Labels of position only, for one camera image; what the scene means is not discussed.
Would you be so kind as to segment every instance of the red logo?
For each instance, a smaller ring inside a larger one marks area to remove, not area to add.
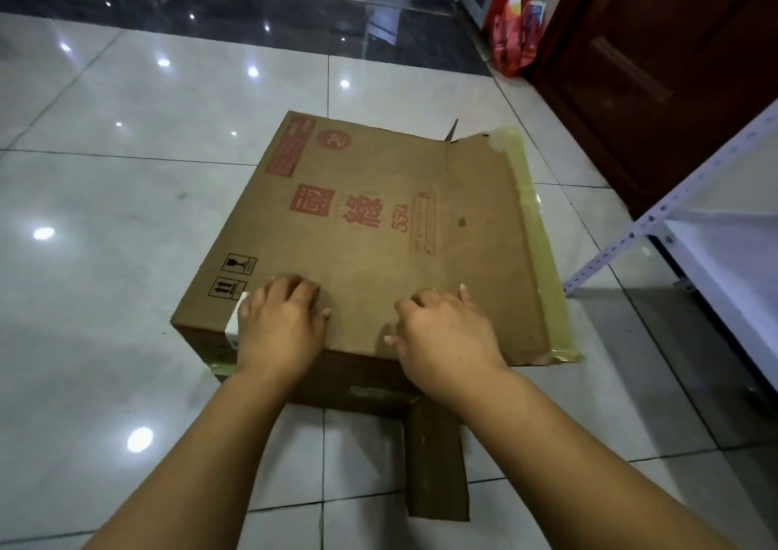
[[[292,199],[289,210],[314,216],[327,216],[330,213],[330,205],[335,195],[335,190],[325,190],[301,183],[297,186],[297,192]]]
[[[335,130],[334,128],[328,128],[327,130],[321,131],[316,135],[316,140],[321,146],[325,147],[325,149],[333,149],[336,151],[345,149],[351,144],[350,136],[344,131]]]
[[[377,229],[381,224],[381,211],[384,210],[384,205],[381,203],[380,198],[371,200],[367,196],[348,196],[348,200],[345,201],[345,206],[348,209],[343,215],[343,218],[347,222],[356,222],[360,225],[372,226]]]
[[[408,205],[398,204],[394,207],[394,213],[391,216],[391,228],[400,232],[408,232]]]

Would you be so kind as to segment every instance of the cardboard piece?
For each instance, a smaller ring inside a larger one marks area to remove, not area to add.
[[[293,402],[403,418],[412,515],[462,519],[461,445],[436,462],[415,443],[449,422],[384,342],[394,301],[464,283],[512,366],[576,355],[520,135],[450,137],[287,113],[171,323],[214,373],[229,375],[236,350],[225,331],[241,294],[290,271],[318,281],[318,306],[333,309],[326,349]],[[441,427],[438,437],[451,434]],[[459,486],[444,486],[441,466]],[[422,474],[436,475],[439,493],[412,482]]]

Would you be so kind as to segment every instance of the packing tape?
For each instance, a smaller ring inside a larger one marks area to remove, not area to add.
[[[232,315],[227,321],[227,326],[224,328],[224,335],[227,337],[227,340],[233,349],[238,349],[238,309],[240,309],[240,304],[246,299],[246,296],[248,295],[249,292],[243,292],[240,294],[240,298],[235,305],[235,310],[233,310]]]

